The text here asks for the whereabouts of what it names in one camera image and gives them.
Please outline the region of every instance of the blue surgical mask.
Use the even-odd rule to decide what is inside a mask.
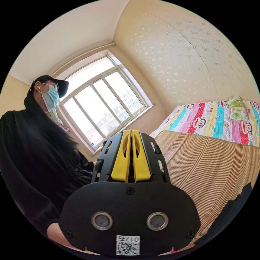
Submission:
[[[42,93],[42,97],[48,112],[52,111],[59,104],[59,93],[55,91],[55,87],[52,85],[49,85],[49,90],[46,93]]]

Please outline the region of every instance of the curtain rod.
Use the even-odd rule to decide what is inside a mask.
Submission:
[[[88,54],[88,53],[90,53],[90,52],[94,52],[94,51],[99,50],[99,49],[102,50],[102,49],[104,49],[104,48],[107,48],[107,47],[110,47],[110,46],[113,46],[113,45],[115,45],[115,43],[105,44],[105,45],[102,45],[102,46],[96,47],[96,48],[94,48],[94,49],[91,49],[91,50],[85,51],[85,52],[83,52],[83,53],[77,55],[76,57],[74,57],[74,58],[71,59],[70,61],[66,62],[65,64],[59,66],[58,69],[56,69],[54,72],[49,73],[49,74],[53,77],[57,72],[59,72],[60,70],[62,70],[62,69],[63,69],[64,67],[66,67],[68,64],[73,63],[73,61],[79,59],[80,57],[85,56],[86,54]]]

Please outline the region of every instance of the green pillow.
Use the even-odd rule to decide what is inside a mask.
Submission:
[[[232,97],[227,100],[230,106],[230,118],[235,121],[248,121],[246,107],[241,97]]]

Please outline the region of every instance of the eyeglasses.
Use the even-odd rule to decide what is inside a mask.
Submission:
[[[56,85],[55,86],[53,86],[53,85],[49,85],[49,84],[46,84],[46,83],[42,83],[42,82],[40,82],[41,84],[44,84],[44,85],[47,85],[47,86],[52,86],[52,87],[54,87],[54,89],[55,89],[55,92],[58,92],[58,90],[59,90],[59,85],[58,85],[58,83],[56,83]]]

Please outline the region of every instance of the window frame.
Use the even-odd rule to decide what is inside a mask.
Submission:
[[[139,93],[139,91],[136,89],[135,85],[132,83],[132,81],[128,78],[128,76],[123,72],[123,70],[119,67],[119,65],[117,65],[114,60],[108,55],[105,54],[102,57],[99,57],[89,63],[87,63],[86,65],[80,67],[79,69],[77,69],[76,71],[74,71],[73,73],[71,73],[70,75],[68,75],[65,80],[67,80],[70,76],[72,76],[73,74],[77,73],[79,70],[81,70],[82,68],[100,60],[103,58],[108,58],[110,62],[112,62],[112,64],[114,65],[114,67],[94,76],[93,78],[91,78],[90,80],[86,81],[85,83],[83,83],[81,86],[79,86],[78,88],[76,88],[74,91],[72,91],[68,96],[66,96],[63,100],[60,101],[59,104],[59,109],[61,110],[62,113],[64,113],[64,115],[67,117],[67,119],[69,120],[70,124],[73,126],[73,128],[77,131],[77,133],[80,135],[80,137],[91,147],[92,149],[92,153],[94,154],[96,151],[99,150],[100,147],[102,147],[103,142],[107,141],[111,136],[113,136],[114,134],[122,131],[122,129],[124,129],[126,127],[127,124],[129,124],[132,120],[134,120],[139,114],[141,114],[143,111],[145,111],[149,106],[146,103],[146,101],[144,100],[144,98],[142,97],[142,95]],[[130,89],[133,91],[133,93],[136,95],[136,97],[138,98],[138,100],[140,101],[140,103],[142,104],[142,107],[140,109],[138,109],[135,113],[131,113],[129,111],[129,109],[127,108],[127,106],[124,104],[123,100],[120,99],[120,97],[115,93],[115,91],[113,90],[113,88],[110,86],[110,84],[106,81],[105,77],[113,74],[115,72],[118,72],[120,74],[120,76],[124,79],[124,81],[127,83],[127,85],[130,87]],[[125,111],[129,114],[129,117],[127,119],[125,119],[123,122],[120,121],[120,119],[116,116],[116,113],[113,112],[113,110],[107,105],[107,103],[104,101],[104,99],[101,97],[101,95],[98,93],[98,91],[96,90],[96,88],[94,87],[93,84],[95,84],[96,82],[98,82],[99,80],[103,80],[103,82],[107,85],[107,87],[110,89],[110,91],[114,94],[114,96],[116,97],[116,99],[119,101],[120,106],[122,106]],[[109,110],[109,112],[111,113],[111,115],[115,118],[115,120],[119,123],[119,126],[117,128],[115,128],[113,131],[109,132],[107,136],[105,136],[102,131],[98,128],[98,126],[93,122],[93,120],[91,119],[91,117],[87,114],[87,112],[83,109],[83,107],[80,105],[79,101],[76,99],[76,95],[78,93],[80,93],[82,90],[84,90],[87,87],[91,87],[92,90],[98,95],[98,97],[100,98],[100,100],[102,101],[102,103],[106,106],[106,108]],[[86,137],[86,135],[81,131],[81,129],[78,127],[78,125],[75,123],[75,121],[72,119],[72,117],[70,116],[70,114],[68,113],[68,111],[65,109],[64,104],[69,101],[70,99],[73,99],[77,106],[80,108],[80,110],[83,112],[83,114],[85,115],[85,117],[89,120],[89,122],[92,124],[92,126],[97,130],[97,132],[102,136],[102,141],[100,141],[98,144],[96,145],[92,145],[90,143],[90,140],[88,140],[88,138]]]

